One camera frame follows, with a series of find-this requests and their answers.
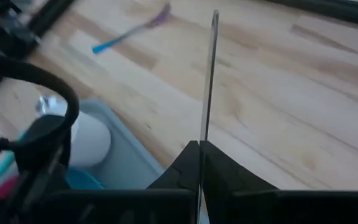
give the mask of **white cup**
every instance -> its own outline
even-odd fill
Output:
[[[37,105],[39,116],[55,114],[63,116],[67,104],[56,96],[42,96]],[[109,129],[98,119],[80,112],[71,127],[72,167],[91,167],[100,163],[107,155],[111,144]]]

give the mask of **black mount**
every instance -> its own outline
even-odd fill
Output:
[[[72,2],[74,0],[47,0],[29,23],[22,25],[17,18],[24,12],[12,1],[0,0],[0,54],[19,60],[28,57]]]

